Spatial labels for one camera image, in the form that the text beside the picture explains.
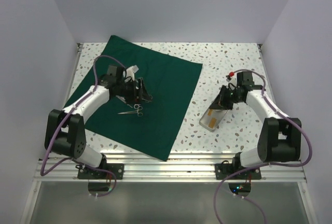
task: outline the dark green fabric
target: dark green fabric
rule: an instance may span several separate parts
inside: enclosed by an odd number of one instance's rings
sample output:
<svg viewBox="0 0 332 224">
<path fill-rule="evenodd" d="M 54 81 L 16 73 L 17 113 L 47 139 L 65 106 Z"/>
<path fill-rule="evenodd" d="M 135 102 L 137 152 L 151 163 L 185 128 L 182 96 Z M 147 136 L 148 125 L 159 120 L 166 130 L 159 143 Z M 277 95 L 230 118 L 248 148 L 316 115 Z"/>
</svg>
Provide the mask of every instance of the dark green fabric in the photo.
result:
<svg viewBox="0 0 332 224">
<path fill-rule="evenodd" d="M 188 62 L 132 44 L 111 36 L 103 53 L 113 56 L 125 66 L 137 65 L 136 77 L 143 77 L 146 89 L 153 96 L 142 103 L 143 116 L 118 115 L 132 109 L 117 98 L 101 106 L 87 121 L 86 129 L 121 144 L 166 161 L 180 129 L 195 90 L 202 64 Z M 105 74 L 108 58 L 96 62 L 98 76 Z M 66 105 L 79 99 L 94 84 L 92 69 L 70 97 Z"/>
</svg>

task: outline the purple cable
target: purple cable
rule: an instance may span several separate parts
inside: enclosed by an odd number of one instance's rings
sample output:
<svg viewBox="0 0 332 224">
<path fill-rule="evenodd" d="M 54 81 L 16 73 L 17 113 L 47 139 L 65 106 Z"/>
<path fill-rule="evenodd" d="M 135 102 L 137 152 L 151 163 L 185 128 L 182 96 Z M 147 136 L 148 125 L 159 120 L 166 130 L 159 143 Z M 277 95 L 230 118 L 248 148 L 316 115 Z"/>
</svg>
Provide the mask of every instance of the purple cable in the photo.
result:
<svg viewBox="0 0 332 224">
<path fill-rule="evenodd" d="M 214 209 L 214 213 L 215 213 L 215 215 L 216 215 L 216 217 L 217 217 L 217 219 L 218 219 L 218 221 L 219 221 L 220 224 L 224 224 L 224 223 L 223 223 L 223 221 L 221 220 L 221 218 L 220 218 L 220 216 L 219 216 L 219 214 L 218 214 L 218 212 L 217 212 L 216 199 L 217 199 L 217 194 L 218 194 L 218 191 L 219 191 L 220 187 L 222 186 L 222 184 L 223 184 L 226 180 L 228 180 L 228 179 L 230 179 L 230 178 L 232 178 L 232 177 L 234 177 L 234 176 L 236 176 L 236 175 L 239 175 L 239 174 L 241 174 L 241 173 L 243 173 L 243 172 L 250 171 L 250 170 L 255 170 L 255 169 L 258 169 L 258 168 L 260 168 L 260 167 L 264 167 L 264 166 L 267 166 L 267 165 L 270 165 L 270 164 L 271 164 L 271 165 L 285 166 L 285 167 L 301 167 L 301 166 L 304 166 L 304 165 L 308 164 L 309 161 L 310 161 L 311 158 L 312 158 L 312 145 L 311 145 L 311 142 L 310 142 L 309 137 L 308 137 L 308 135 L 306 134 L 306 132 L 305 132 L 305 131 L 304 131 L 304 130 L 303 130 L 298 124 L 294 123 L 291 119 L 289 119 L 289 117 L 287 117 L 287 116 L 283 115 L 282 113 L 280 113 L 280 112 L 279 112 L 279 111 L 278 111 L 278 110 L 277 110 L 277 109 L 271 104 L 271 102 L 268 100 L 268 98 L 264 95 L 265 87 L 266 87 L 266 81 L 265 81 L 264 77 L 263 77 L 261 74 L 255 72 L 255 71 L 249 70 L 249 69 L 239 69 L 239 70 L 234 71 L 234 73 L 236 74 L 236 73 L 238 73 L 238 72 L 242 72 L 242 71 L 251 72 L 251 73 L 253 73 L 253 74 L 259 76 L 259 77 L 263 80 L 263 88 L 262 88 L 262 90 L 261 90 L 261 94 L 262 94 L 262 96 L 263 96 L 263 99 L 265 100 L 265 102 L 269 105 L 269 107 L 270 107 L 270 108 L 271 108 L 276 114 L 278 114 L 280 117 L 282 117 L 283 119 L 285 119 L 286 121 L 288 121 L 288 122 L 289 122 L 291 125 L 293 125 L 297 130 L 299 130 L 299 132 L 305 137 L 305 139 L 306 139 L 306 141 L 307 141 L 307 144 L 308 144 L 308 147 L 309 147 L 309 154 L 308 154 L 307 159 L 306 159 L 304 162 L 302 162 L 302 163 L 298 163 L 298 164 L 284 164 L 284 163 L 275 163 L 275 162 L 271 162 L 271 163 L 263 163 L 263 164 L 260 164 L 260 165 L 257 165 L 257 166 L 248 167 L 248 168 L 245 168 L 245 169 L 239 170 L 239 171 L 237 171 L 237 172 L 235 172 L 235 173 L 233 173 L 233 174 L 227 176 L 226 178 L 224 178 L 224 179 L 218 184 L 218 186 L 217 186 L 217 188 L 216 188 L 216 191 L 214 192 L 214 195 L 213 195 L 213 209 Z M 245 197 L 244 199 L 246 199 L 247 201 L 249 201 L 249 202 L 251 202 L 252 204 L 254 204 L 256 207 L 258 207 L 258 209 L 260 210 L 260 212 L 261 212 L 262 215 L 263 215 L 263 218 L 264 218 L 264 224 L 267 224 L 266 214 L 264 213 L 263 209 L 262 209 L 262 208 L 261 208 L 256 202 L 254 202 L 253 200 L 251 200 L 251 199 L 249 199 L 249 198 L 247 198 L 247 197 Z"/>
<path fill-rule="evenodd" d="M 64 158 L 64 159 L 61 159 L 59 162 L 57 162 L 55 165 L 53 165 L 51 168 L 49 168 L 47 171 L 45 171 L 45 166 L 46 166 L 46 163 L 47 163 L 47 160 L 48 160 L 48 157 L 52 151 L 52 147 L 53 147 L 53 144 L 57 138 L 57 135 L 59 134 L 61 128 L 63 127 L 63 125 L 65 124 L 65 122 L 67 121 L 67 119 L 70 117 L 70 115 L 73 113 L 73 111 L 86 99 L 88 98 L 96 89 L 97 89 L 97 86 L 98 86 L 98 77 L 97 77 L 97 71 L 95 69 L 95 63 L 96 61 L 100 58 L 100 57 L 106 57 L 106 58 L 109 58 L 109 59 L 112 59 L 114 60 L 115 62 L 117 62 L 118 64 L 120 64 L 122 67 L 126 68 L 121 62 L 119 62 L 118 60 L 116 60 L 115 58 L 113 57 L 110 57 L 108 55 L 100 55 L 98 57 L 96 57 L 93 61 L 93 74 L 94 74 L 94 88 L 92 89 L 92 92 L 90 91 L 89 93 L 87 93 L 84 97 L 82 97 L 74 106 L 73 108 L 67 113 L 67 115 L 63 118 L 63 120 L 60 122 L 60 124 L 58 125 L 58 127 L 56 128 L 52 138 L 51 138 L 51 141 L 47 147 L 47 150 L 46 150 L 46 153 L 45 153 L 45 156 L 44 156 L 44 159 L 43 159 L 43 163 L 41 165 L 41 169 L 40 169 L 40 175 L 41 176 L 45 176 L 47 175 L 48 173 L 50 173 L 55 167 L 57 167 L 60 163 L 66 161 L 66 160 L 71 160 L 71 158 Z M 116 176 L 110 172 L 110 171 L 107 171 L 107 170 L 102 170 L 102 169 L 97 169 L 97 168 L 93 168 L 93 167 L 90 167 L 88 165 L 86 165 L 88 168 L 92 169 L 92 170 L 95 170 L 95 171 L 102 171 L 102 172 L 107 172 L 109 174 L 111 174 L 114 178 L 114 186 L 113 188 L 115 188 L 115 185 L 116 185 Z M 104 196 L 104 195 L 108 195 L 110 193 L 110 191 L 108 193 L 105 193 L 105 194 L 102 194 L 100 195 L 101 197 Z"/>
</svg>

